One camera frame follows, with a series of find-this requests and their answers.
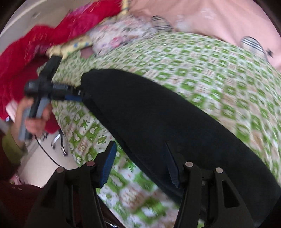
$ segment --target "blue gripper pad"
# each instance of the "blue gripper pad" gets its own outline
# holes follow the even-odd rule
[[[103,187],[107,182],[115,156],[117,152],[116,142],[110,141],[105,152],[99,153],[95,158],[95,163],[97,164],[97,169],[99,173],[99,186]]]
[[[168,167],[170,178],[172,183],[179,188],[180,187],[180,170],[178,164],[172,154],[172,147],[169,143],[165,143],[163,147],[163,156]]]

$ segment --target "black pants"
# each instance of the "black pants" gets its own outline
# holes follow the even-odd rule
[[[221,167],[255,222],[260,224],[281,190],[270,170],[219,122],[176,93],[141,76],[120,70],[91,70],[81,86],[84,104],[111,132],[129,158],[178,204],[176,189],[162,156],[164,142],[183,143],[186,161],[200,168]]]

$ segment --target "pink flower print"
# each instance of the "pink flower print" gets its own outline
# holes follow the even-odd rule
[[[111,47],[116,48],[118,47],[122,42],[122,38],[121,37],[114,37],[112,39],[112,41],[110,42]]]

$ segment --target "human hand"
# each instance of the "human hand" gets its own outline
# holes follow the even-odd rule
[[[17,107],[17,112],[15,115],[15,122],[11,127],[11,134],[12,137],[14,138],[14,141],[16,142],[16,144],[22,148],[24,146],[24,142],[19,141],[19,130],[21,127],[21,121],[22,121],[22,114],[24,112],[24,110],[28,107],[30,107],[33,104],[33,98],[28,98],[28,97],[24,97],[18,107]],[[28,132],[30,132],[33,135],[36,135],[37,137],[41,136],[46,122],[48,121],[48,119],[50,118],[50,115],[52,113],[52,105],[48,104],[43,113],[42,113],[42,117],[41,118],[34,118],[34,119],[26,119],[25,120],[25,126],[26,126],[26,130]]]

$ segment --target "pink bedding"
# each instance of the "pink bedding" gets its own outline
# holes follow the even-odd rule
[[[198,33],[240,46],[245,36],[255,38],[269,63],[281,71],[281,37],[253,0],[132,0],[130,12],[147,18],[164,17],[176,31]]]

